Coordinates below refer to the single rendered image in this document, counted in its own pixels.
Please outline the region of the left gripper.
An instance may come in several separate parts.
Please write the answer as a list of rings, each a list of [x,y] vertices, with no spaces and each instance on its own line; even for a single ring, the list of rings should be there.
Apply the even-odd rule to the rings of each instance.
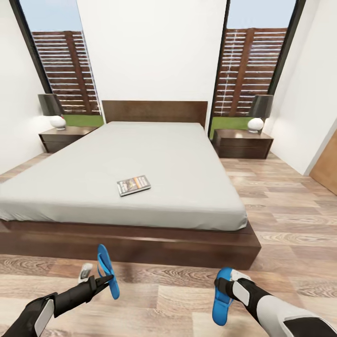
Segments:
[[[89,277],[89,280],[87,282],[69,289],[69,310],[83,304],[84,302],[90,302],[93,296],[109,286],[108,281],[114,277],[114,274],[105,277],[101,276],[100,278],[95,278],[93,275]]]

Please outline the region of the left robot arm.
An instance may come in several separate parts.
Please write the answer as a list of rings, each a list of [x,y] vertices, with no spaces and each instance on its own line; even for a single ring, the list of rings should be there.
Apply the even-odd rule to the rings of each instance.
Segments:
[[[51,293],[28,303],[21,316],[1,337],[40,337],[54,314],[58,317],[84,302],[88,303],[92,297],[109,286],[108,281],[114,274],[95,278],[89,277],[92,264],[84,264],[80,272],[77,285],[66,292]]]

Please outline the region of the hardback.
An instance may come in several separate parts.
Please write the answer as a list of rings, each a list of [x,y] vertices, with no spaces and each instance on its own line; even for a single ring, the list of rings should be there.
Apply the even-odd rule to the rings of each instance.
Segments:
[[[149,189],[151,187],[150,182],[145,175],[138,176],[132,179],[118,181],[117,186],[120,196]]]

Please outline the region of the sandal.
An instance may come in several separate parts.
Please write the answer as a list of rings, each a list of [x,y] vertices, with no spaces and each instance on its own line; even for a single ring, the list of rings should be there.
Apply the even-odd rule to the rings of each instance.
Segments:
[[[114,274],[114,271],[111,265],[110,256],[104,244],[100,244],[98,246],[97,260],[100,262],[100,265],[103,268],[106,276]],[[117,300],[119,298],[119,287],[117,284],[116,277],[109,280],[108,283],[110,286],[110,291],[111,291],[113,299]]]
[[[228,281],[230,280],[231,276],[230,273],[233,268],[231,267],[224,267],[221,268],[217,274],[217,279],[224,278]],[[220,292],[218,287],[215,287],[215,298],[214,298],[214,305],[212,308],[212,318],[213,321],[219,325],[224,326],[227,322],[227,314],[228,314],[228,307],[230,306],[231,298]]]

